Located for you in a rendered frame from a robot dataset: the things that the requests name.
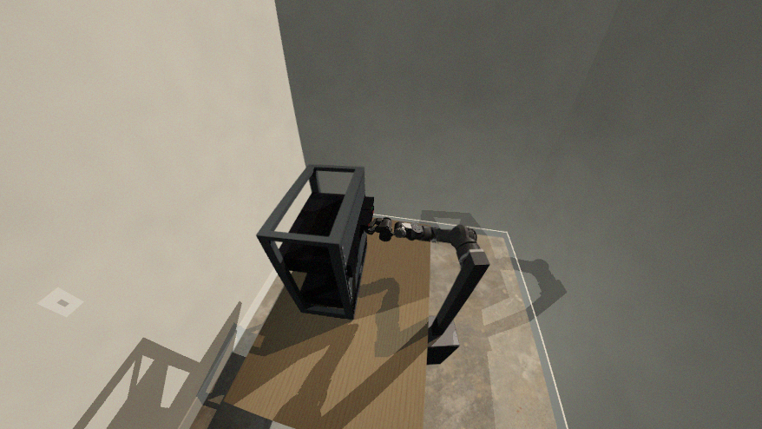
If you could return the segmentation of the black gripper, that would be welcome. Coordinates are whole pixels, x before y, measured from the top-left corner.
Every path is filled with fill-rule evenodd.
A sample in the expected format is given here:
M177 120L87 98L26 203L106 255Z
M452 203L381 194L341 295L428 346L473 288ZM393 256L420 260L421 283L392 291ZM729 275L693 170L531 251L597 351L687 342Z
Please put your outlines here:
M374 225L377 226L374 226ZM397 236L404 236L403 231L397 231L397 232L391 232L392 231L392 220L388 217L385 218L376 218L373 221L370 221L369 229L365 232L367 234L374 234L375 232L379 233L379 239L381 241L389 241L393 235ZM374 226L374 227L373 227Z

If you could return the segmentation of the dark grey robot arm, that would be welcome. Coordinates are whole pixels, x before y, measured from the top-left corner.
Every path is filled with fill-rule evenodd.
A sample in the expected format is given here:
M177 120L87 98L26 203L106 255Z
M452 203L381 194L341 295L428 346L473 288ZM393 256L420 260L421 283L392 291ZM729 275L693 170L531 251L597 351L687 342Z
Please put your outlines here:
M483 252L476 242L476 231L463 225L457 225L453 229L439 229L425 225L418 225L415 222L404 223L398 221L395 223L394 227L394 232L397 231L404 232L404 236L395 235L397 238L406 237L410 241L440 241L450 243L457 251L457 258L461 269L470 252Z

